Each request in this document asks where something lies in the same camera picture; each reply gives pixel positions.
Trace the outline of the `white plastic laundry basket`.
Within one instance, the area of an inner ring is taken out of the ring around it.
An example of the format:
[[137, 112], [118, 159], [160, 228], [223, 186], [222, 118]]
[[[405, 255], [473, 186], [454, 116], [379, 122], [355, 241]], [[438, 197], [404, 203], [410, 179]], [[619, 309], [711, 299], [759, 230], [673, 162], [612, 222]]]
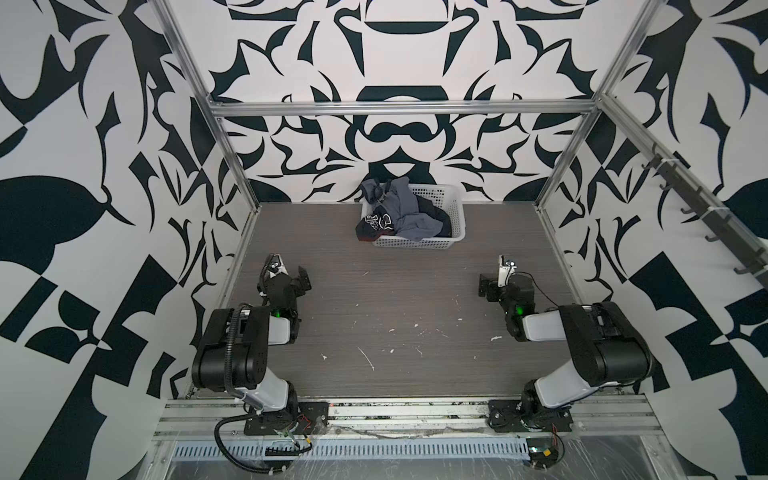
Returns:
[[466, 220], [461, 192], [456, 186], [411, 183], [409, 188], [416, 195], [430, 200], [436, 208], [441, 209], [450, 217], [451, 236], [425, 238], [415, 242], [401, 236], [384, 235], [373, 241], [372, 245], [382, 248], [441, 250], [448, 249], [465, 238]]

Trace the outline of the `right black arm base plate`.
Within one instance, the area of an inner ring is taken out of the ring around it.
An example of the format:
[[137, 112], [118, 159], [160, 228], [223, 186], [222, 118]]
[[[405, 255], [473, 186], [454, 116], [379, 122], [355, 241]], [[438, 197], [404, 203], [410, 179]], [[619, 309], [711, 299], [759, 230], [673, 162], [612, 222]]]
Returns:
[[572, 431], [573, 418], [569, 406], [550, 409], [537, 401], [491, 400], [486, 423], [496, 433], [559, 433]]

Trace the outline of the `blue grey tank top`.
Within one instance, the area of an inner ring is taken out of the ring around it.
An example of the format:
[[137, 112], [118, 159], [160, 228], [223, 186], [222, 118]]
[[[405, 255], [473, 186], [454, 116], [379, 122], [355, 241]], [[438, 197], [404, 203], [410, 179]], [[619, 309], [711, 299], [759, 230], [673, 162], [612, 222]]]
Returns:
[[450, 217], [436, 208], [430, 200], [413, 193], [409, 185], [407, 177], [386, 182], [376, 179], [363, 181], [360, 190], [366, 203], [372, 208], [372, 212], [367, 215], [388, 214], [393, 222], [394, 235], [411, 241], [450, 237]]

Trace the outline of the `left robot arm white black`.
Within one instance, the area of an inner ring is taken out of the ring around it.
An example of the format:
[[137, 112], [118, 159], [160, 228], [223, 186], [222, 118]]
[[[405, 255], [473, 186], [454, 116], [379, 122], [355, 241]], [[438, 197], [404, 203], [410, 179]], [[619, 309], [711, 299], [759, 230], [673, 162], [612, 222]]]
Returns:
[[303, 267], [294, 277], [269, 270], [258, 286], [260, 305], [214, 310], [192, 363], [193, 385], [242, 402], [261, 428], [295, 424], [295, 387], [268, 367], [268, 353], [271, 346], [295, 343], [301, 324], [297, 299], [311, 289]]

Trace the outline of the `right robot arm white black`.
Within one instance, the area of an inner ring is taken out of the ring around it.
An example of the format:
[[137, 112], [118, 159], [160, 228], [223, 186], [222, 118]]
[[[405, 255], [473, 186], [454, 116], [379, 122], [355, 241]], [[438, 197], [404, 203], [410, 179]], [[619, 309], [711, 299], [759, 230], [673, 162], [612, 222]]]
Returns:
[[491, 400], [488, 426], [497, 433], [569, 432], [572, 406], [604, 388], [623, 388], [650, 377], [654, 357], [614, 302], [558, 305], [538, 312], [536, 283], [523, 274], [497, 280], [481, 275], [478, 295], [500, 305], [508, 333], [518, 342], [567, 344], [570, 358], [527, 382], [518, 400]]

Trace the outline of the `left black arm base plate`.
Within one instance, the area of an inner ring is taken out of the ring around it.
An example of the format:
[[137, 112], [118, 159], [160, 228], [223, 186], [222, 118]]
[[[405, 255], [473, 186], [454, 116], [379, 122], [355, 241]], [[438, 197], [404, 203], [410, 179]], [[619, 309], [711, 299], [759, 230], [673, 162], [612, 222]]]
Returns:
[[271, 435], [275, 432], [309, 434], [317, 425], [326, 425], [328, 402], [299, 402], [280, 411], [263, 413], [246, 421], [246, 436]]

